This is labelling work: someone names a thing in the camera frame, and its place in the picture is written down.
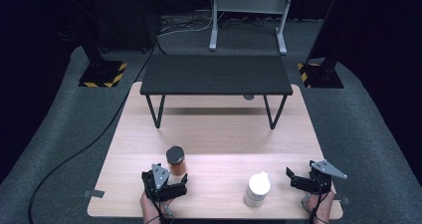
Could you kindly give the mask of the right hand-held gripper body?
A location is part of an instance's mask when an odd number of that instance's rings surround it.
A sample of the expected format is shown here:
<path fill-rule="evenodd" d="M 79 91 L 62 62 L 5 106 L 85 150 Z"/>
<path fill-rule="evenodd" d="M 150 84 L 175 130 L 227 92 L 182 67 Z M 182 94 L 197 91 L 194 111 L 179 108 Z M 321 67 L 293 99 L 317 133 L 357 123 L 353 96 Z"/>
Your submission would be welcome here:
<path fill-rule="evenodd" d="M 338 177 L 346 179 L 347 175 L 328 162 L 326 159 L 322 161 L 310 161 L 310 178 L 316 184 L 316 193 L 329 193 L 331 191 L 332 178 Z"/>

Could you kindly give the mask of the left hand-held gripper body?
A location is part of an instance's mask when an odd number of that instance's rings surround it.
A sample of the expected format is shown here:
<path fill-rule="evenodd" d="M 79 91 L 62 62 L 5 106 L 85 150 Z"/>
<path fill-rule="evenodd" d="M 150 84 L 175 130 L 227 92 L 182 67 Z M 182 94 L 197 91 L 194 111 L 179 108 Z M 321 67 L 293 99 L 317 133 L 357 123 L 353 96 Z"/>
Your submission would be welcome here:
<path fill-rule="evenodd" d="M 146 196 L 155 202 L 174 199 L 174 194 L 168 184 L 169 176 L 169 170 L 162 167 L 160 163 L 153 163 L 148 171 L 143 171 L 141 179 Z"/>

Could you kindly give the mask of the orange spice jar black lid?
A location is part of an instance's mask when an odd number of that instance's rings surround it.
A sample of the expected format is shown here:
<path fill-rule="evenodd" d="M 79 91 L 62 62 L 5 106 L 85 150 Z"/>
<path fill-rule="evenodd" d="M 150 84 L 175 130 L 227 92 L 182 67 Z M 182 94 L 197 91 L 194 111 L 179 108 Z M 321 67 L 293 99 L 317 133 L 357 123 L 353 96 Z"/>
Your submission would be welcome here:
<path fill-rule="evenodd" d="M 185 153 L 182 147 L 173 145 L 166 151 L 166 159 L 172 175 L 180 176 L 186 172 Z"/>

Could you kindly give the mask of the white plastic bottle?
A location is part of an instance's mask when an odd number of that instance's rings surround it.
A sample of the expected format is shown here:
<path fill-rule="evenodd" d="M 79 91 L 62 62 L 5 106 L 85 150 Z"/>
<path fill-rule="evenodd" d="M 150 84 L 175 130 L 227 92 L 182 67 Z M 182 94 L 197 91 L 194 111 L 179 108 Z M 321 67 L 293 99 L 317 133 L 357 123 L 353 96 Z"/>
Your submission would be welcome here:
<path fill-rule="evenodd" d="M 265 171 L 253 174 L 246 187 L 244 202 L 248 207 L 259 207 L 263 204 L 271 189 L 269 174 Z"/>

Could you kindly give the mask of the black shelf with metal legs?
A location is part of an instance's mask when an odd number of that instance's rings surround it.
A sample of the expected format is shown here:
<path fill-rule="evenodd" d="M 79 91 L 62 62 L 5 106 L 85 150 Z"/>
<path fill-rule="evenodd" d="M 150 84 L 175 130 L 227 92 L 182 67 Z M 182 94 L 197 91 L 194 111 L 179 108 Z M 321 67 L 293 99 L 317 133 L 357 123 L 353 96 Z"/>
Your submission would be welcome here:
<path fill-rule="evenodd" d="M 147 63 L 140 93 L 155 127 L 161 126 L 168 96 L 280 96 L 293 94 L 279 56 L 156 56 Z"/>

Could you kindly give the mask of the person's right hand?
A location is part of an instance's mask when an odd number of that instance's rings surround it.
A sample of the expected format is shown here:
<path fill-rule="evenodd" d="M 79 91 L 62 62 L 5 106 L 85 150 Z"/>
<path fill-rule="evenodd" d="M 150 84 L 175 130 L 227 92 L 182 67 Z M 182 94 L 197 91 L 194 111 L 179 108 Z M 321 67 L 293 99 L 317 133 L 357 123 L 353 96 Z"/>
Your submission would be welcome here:
<path fill-rule="evenodd" d="M 302 200 L 302 205 L 310 215 L 308 224 L 329 224 L 333 200 L 332 191 L 322 195 L 307 193 Z"/>

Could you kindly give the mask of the person's left hand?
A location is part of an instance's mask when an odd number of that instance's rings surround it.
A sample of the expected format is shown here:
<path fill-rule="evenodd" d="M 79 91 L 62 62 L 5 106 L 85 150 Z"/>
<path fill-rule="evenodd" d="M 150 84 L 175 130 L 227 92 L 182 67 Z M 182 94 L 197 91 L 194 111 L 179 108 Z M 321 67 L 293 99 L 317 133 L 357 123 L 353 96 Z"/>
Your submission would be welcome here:
<path fill-rule="evenodd" d="M 172 199 L 165 201 L 163 204 L 154 204 L 145 193 L 142 193 L 139 199 L 139 204 L 142 211 L 143 224 L 163 224 L 160 219 L 159 212 L 156 207 L 160 208 L 162 214 L 167 214 Z"/>

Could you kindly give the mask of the grey metal stand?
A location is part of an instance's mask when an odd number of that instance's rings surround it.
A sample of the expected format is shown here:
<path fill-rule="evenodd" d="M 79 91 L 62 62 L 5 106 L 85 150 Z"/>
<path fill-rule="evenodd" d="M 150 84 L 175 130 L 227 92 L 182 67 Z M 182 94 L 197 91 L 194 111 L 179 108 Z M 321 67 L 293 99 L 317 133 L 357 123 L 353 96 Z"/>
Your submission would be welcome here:
<path fill-rule="evenodd" d="M 212 27 L 209 50 L 215 51 L 217 49 L 219 12 L 270 14 L 281 16 L 280 25 L 276 28 L 275 32 L 279 53 L 284 56 L 288 52 L 284 39 L 284 28 L 291 2 L 292 0 L 211 0 Z"/>

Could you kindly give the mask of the black post with striped base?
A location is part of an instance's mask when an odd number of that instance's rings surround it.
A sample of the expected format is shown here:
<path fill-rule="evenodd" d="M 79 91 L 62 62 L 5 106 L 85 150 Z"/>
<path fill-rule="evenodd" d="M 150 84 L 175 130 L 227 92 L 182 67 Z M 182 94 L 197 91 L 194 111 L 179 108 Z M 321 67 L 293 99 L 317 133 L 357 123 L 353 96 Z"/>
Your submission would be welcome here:
<path fill-rule="evenodd" d="M 303 63 L 298 64 L 301 78 L 306 88 L 342 89 L 343 84 L 335 71 L 340 54 L 339 39 L 330 31 L 331 13 L 337 0 L 331 0 L 316 40 Z"/>
<path fill-rule="evenodd" d="M 89 64 L 80 78 L 79 85 L 89 88 L 115 87 L 122 78 L 127 63 L 105 60 L 86 26 L 79 29 L 79 37 Z"/>

